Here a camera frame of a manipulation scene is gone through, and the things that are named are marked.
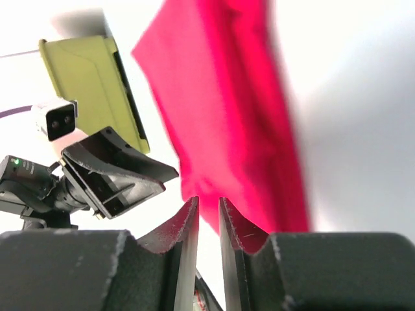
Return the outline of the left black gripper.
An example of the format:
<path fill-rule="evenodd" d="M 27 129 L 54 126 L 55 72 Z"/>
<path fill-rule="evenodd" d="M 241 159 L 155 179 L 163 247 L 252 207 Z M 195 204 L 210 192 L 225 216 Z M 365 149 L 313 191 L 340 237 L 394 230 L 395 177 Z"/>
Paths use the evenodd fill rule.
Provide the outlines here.
<path fill-rule="evenodd" d="M 64 176 L 101 219 L 121 216 L 164 192 L 163 183 L 178 177 L 175 168 L 136 150 L 110 126 L 65 147 L 62 154 L 58 163 Z M 98 171 L 105 164 L 142 176 Z"/>

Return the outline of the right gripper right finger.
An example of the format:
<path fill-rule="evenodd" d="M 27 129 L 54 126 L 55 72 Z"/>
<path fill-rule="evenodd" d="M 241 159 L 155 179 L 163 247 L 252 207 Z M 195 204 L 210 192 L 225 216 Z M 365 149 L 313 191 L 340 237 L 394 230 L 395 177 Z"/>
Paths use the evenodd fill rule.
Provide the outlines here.
<path fill-rule="evenodd" d="M 228 310 L 413 310 L 414 244 L 396 233 L 273 233 L 221 198 Z"/>

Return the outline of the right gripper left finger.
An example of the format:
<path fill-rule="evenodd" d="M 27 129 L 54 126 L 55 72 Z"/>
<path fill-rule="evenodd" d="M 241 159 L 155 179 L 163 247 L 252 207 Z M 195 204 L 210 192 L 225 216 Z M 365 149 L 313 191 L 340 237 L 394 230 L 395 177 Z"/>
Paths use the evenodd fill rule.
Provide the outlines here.
<path fill-rule="evenodd" d="M 141 238 L 47 229 L 1 235 L 2 310 L 191 310 L 198 198 Z"/>

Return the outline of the crimson red t shirt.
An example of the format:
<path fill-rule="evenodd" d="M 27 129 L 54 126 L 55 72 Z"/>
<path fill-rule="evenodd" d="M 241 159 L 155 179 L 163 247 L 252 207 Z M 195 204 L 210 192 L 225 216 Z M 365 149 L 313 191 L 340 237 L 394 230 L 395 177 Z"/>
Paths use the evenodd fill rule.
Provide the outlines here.
<path fill-rule="evenodd" d="M 132 52 L 180 161 L 182 196 L 219 228 L 228 198 L 268 233 L 309 228 L 266 1 L 166 1 Z"/>

